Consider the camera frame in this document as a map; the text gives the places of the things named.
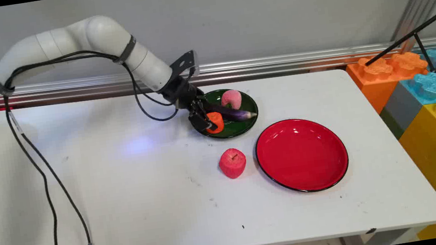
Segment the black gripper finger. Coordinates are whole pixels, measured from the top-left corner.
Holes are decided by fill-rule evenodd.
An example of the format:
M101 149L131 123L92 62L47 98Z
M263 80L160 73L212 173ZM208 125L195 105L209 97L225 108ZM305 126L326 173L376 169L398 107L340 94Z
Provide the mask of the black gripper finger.
M203 108L193 108L189 113L189 121L198 132L204 132L213 127L213 122L208 118L207 112Z
M198 112L201 114L207 114L210 112L216 112L214 106L207 101L207 99L199 98L197 99Z

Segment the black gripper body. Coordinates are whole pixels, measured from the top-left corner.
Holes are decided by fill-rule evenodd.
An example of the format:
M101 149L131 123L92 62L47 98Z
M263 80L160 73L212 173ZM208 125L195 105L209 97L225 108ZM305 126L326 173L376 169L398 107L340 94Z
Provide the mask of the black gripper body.
M176 109L199 110L202 109L205 101L204 92L194 86L190 80L193 74L188 77L173 76L158 93L162 95L167 103L164 106L174 106Z

